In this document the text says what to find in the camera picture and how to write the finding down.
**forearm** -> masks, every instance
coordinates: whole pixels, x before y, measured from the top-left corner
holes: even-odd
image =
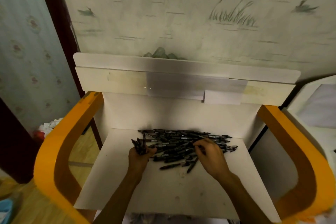
[[[218,182],[230,197],[242,223],[271,223],[246,191],[237,175],[231,174],[229,177],[220,177]]]
[[[93,223],[121,224],[138,182],[139,179],[127,174]]]

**person's left arm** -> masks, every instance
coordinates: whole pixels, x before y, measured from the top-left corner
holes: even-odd
[[[156,148],[148,148],[148,153],[140,156],[135,148],[130,149],[127,174],[93,224],[121,224],[123,222],[133,191],[141,181],[148,159],[155,153]]]

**person's left hand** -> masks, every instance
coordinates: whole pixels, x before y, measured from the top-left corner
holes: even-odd
[[[148,159],[152,157],[157,151],[157,148],[152,149],[148,148],[148,146],[146,147],[148,152],[145,155],[139,155],[134,147],[129,150],[127,174],[132,177],[132,179],[135,179],[137,183],[141,181],[142,174],[145,171],[148,163]]]

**wallpaper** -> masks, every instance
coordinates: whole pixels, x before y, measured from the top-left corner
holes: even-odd
[[[336,72],[336,0],[65,1],[81,52]]]
[[[44,0],[0,0],[0,97],[29,133],[79,100]]]

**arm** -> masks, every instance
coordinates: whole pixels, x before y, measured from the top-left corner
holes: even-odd
[[[135,151],[135,148],[130,149],[127,174],[93,224],[121,224],[123,222],[133,191],[141,181],[148,159],[155,152],[156,148],[148,148],[148,153],[140,156]]]
[[[195,151],[204,169],[215,178],[230,197],[244,224],[270,224],[271,222],[247,193],[239,177],[229,170],[221,149],[213,141],[203,139],[194,143]]]

